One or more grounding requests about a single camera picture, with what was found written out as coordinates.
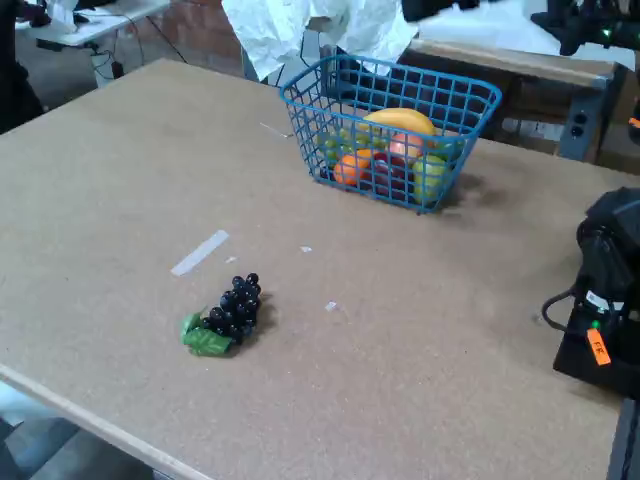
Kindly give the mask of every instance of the gray floor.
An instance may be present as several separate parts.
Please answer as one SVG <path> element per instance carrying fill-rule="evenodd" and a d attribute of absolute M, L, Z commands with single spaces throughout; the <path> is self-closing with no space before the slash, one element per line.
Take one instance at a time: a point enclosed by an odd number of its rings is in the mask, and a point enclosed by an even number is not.
<path fill-rule="evenodd" d="M 106 39 L 106 48 L 113 49 L 115 37 Z M 181 61 L 162 39 L 142 42 L 145 64 L 159 58 Z M 207 54 L 179 47 L 180 52 L 191 65 L 209 68 L 231 75 L 241 75 L 240 51 L 237 59 Z M 96 88 L 95 76 L 90 60 L 91 51 L 67 48 L 61 52 L 51 52 L 36 47 L 35 40 L 19 32 L 16 36 L 18 61 L 29 71 L 29 82 L 42 104 L 55 108 Z M 140 66 L 140 48 L 136 37 L 120 32 L 117 39 L 116 59 L 125 72 Z"/>
<path fill-rule="evenodd" d="M 23 33 L 17 35 L 18 60 L 29 70 L 29 81 L 45 108 L 53 109 L 96 88 L 90 51 L 65 49 L 56 53 L 36 48 L 35 41 Z M 107 42 L 112 48 L 113 40 Z M 179 60 L 162 40 L 142 44 L 145 63 L 166 57 Z M 241 74 L 237 60 L 216 57 L 202 52 L 180 49 L 190 64 L 233 75 Z M 140 50 L 135 37 L 120 32 L 116 58 L 125 71 L 140 65 Z M 12 453 L 29 442 L 50 425 L 39 420 L 21 425 L 7 440 Z M 76 434 L 38 473 L 33 480 L 150 480 L 151 473 L 132 457 L 81 431 Z"/>
<path fill-rule="evenodd" d="M 7 439 L 13 455 L 47 430 L 52 420 L 35 420 L 20 425 Z M 151 471 L 134 458 L 80 431 L 54 455 L 32 480 L 152 480 Z"/>

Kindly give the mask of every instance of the orange label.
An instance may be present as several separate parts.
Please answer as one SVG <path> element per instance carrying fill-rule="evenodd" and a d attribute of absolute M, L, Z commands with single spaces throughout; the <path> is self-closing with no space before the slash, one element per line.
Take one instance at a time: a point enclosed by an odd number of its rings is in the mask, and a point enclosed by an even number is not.
<path fill-rule="evenodd" d="M 593 356 L 596 357 L 598 365 L 602 366 L 610 364 L 611 358 L 609 357 L 609 352 L 607 352 L 607 347 L 604 346 L 604 340 L 602 340 L 600 332 L 595 328 L 590 328 L 587 330 L 587 338 L 589 339 L 591 350 L 593 350 Z"/>

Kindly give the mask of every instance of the grape leaf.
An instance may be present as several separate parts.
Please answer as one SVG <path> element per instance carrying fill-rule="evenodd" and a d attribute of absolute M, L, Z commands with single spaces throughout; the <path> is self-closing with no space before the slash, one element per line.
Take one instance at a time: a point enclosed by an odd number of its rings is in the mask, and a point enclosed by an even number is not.
<path fill-rule="evenodd" d="M 231 339 L 211 330 L 196 328 L 188 332 L 182 343 L 191 347 L 191 353 L 199 356 L 223 355 L 231 345 Z"/>
<path fill-rule="evenodd" d="M 182 321 L 182 330 L 180 332 L 180 340 L 182 340 L 182 343 L 184 343 L 185 345 L 187 344 L 184 342 L 184 338 L 187 335 L 187 333 L 189 333 L 194 328 L 202 326 L 202 320 L 200 318 L 200 315 L 202 315 L 202 312 L 192 313 L 191 315 L 187 315 L 185 319 Z"/>

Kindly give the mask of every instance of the white tape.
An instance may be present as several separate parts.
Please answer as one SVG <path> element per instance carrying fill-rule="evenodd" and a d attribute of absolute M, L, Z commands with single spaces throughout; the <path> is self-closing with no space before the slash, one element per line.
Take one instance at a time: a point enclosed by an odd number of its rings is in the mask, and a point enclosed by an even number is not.
<path fill-rule="evenodd" d="M 229 234 L 227 232 L 224 230 L 218 230 L 216 233 L 211 235 L 208 240 L 202 242 L 193 252 L 184 257 L 178 265 L 173 267 L 171 269 L 171 273 L 179 277 L 190 272 L 193 267 L 198 265 L 202 260 L 207 258 L 211 252 L 222 245 L 227 238 L 229 238 Z"/>

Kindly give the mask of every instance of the white paper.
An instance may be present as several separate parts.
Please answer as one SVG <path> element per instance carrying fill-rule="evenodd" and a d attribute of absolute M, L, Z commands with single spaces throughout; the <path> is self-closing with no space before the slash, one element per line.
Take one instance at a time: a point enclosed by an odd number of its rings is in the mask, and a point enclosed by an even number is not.
<path fill-rule="evenodd" d="M 391 62 L 418 31 L 400 0 L 223 0 L 222 7 L 260 80 L 299 56 L 312 17 L 331 19 L 325 34 L 347 53 Z"/>
<path fill-rule="evenodd" d="M 73 22 L 73 9 L 78 0 L 50 0 L 47 15 L 51 18 L 50 28 L 61 33 L 74 33 L 78 27 Z"/>
<path fill-rule="evenodd" d="M 560 42 L 531 21 L 533 13 L 546 8 L 546 0 L 484 2 L 472 10 L 454 6 L 419 22 L 420 38 L 559 56 Z M 635 70 L 635 53 L 625 48 L 587 43 L 571 58 L 618 62 Z"/>

